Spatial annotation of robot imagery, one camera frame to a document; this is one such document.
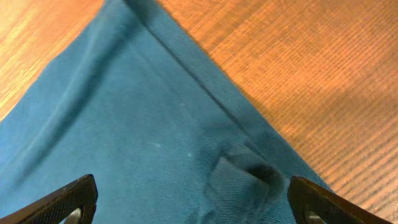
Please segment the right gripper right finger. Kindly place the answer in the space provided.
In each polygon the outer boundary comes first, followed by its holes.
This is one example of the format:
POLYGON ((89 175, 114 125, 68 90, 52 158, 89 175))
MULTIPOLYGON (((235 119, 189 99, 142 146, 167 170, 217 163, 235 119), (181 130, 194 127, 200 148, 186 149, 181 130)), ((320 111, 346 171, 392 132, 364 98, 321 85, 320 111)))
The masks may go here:
POLYGON ((391 224, 303 177, 291 178, 287 195, 297 223, 391 224))

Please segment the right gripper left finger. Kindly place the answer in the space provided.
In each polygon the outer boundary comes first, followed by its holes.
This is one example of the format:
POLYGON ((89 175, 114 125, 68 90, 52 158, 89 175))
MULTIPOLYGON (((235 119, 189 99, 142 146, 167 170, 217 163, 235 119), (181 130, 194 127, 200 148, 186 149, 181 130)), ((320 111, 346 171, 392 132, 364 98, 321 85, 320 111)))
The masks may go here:
POLYGON ((77 223, 93 221, 98 189, 92 174, 86 174, 40 200, 1 218, 1 224, 77 223))

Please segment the blue polo shirt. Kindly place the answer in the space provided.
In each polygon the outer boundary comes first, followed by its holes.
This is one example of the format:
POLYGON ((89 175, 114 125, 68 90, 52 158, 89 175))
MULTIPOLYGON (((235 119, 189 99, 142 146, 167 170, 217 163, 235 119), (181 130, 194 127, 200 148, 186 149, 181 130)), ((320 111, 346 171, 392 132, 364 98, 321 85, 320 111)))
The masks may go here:
POLYGON ((107 1, 1 122, 1 215, 85 175, 95 223, 293 223, 323 180, 154 1, 107 1))

